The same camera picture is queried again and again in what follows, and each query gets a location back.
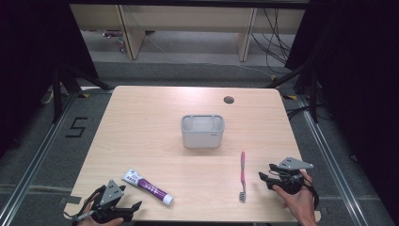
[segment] hand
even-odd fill
[[[90,204],[88,204],[85,208],[85,210],[83,211],[83,213],[87,213],[88,211],[90,211],[91,208],[91,204],[93,203],[93,201],[96,199],[96,197],[99,194],[95,195],[93,197],[93,199],[91,199]],[[118,226],[121,225],[121,223],[123,223],[123,218],[115,218],[105,224],[99,224],[97,223],[91,216],[85,218],[84,220],[80,221],[77,225],[78,226]]]
[[[311,186],[309,183],[311,182],[311,177],[305,171],[301,172],[305,178],[305,184]],[[273,189],[284,199],[285,203],[282,207],[288,207],[301,226],[316,225],[313,195],[306,187],[302,186],[295,195],[288,194],[280,186],[274,185]]]

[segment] gray container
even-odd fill
[[[182,117],[183,144],[186,148],[217,148],[225,123],[220,115],[185,115]]]

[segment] toothpaste tube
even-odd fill
[[[167,194],[167,192],[159,189],[158,187],[153,186],[150,182],[144,179],[144,177],[140,176],[140,174],[138,174],[133,169],[127,170],[126,174],[122,177],[122,180],[129,183],[130,185],[147,190],[166,205],[173,204],[173,197],[171,195]]]

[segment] cabinet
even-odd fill
[[[246,61],[251,33],[273,33],[274,9],[74,5],[79,28],[121,30],[130,59],[138,57],[145,31],[206,31],[235,34],[240,61]],[[303,9],[278,9],[280,34],[296,34]]]

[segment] gray floor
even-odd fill
[[[154,32],[144,40],[139,56],[130,60],[120,51],[118,38],[105,38],[103,31],[82,32],[100,78],[109,85],[214,86],[259,88],[271,82],[270,75],[281,77],[288,70],[266,56],[251,42],[246,62],[238,60],[233,34]],[[294,36],[282,36],[291,45]],[[279,48],[272,48],[280,53]],[[82,86],[91,86],[80,81]],[[290,81],[279,87],[281,94],[293,94]],[[13,216],[10,225],[69,225],[63,217],[62,198],[68,197],[86,157],[90,143],[111,94],[94,90],[87,98],[76,98],[59,132],[40,164],[38,174]],[[295,100],[283,100],[286,109],[299,107]],[[350,149],[325,108],[318,108],[319,126],[344,179],[356,196],[369,225],[394,225],[359,165],[349,159]],[[86,130],[81,138],[66,138],[76,131],[71,125],[76,117]],[[319,225],[357,225],[321,155],[306,115],[291,119],[295,138],[304,161],[311,162],[314,186],[320,194]],[[44,105],[20,135],[21,146],[11,148],[0,160],[0,206],[4,207],[14,187],[20,182],[29,163],[40,148],[52,125],[53,106]]]

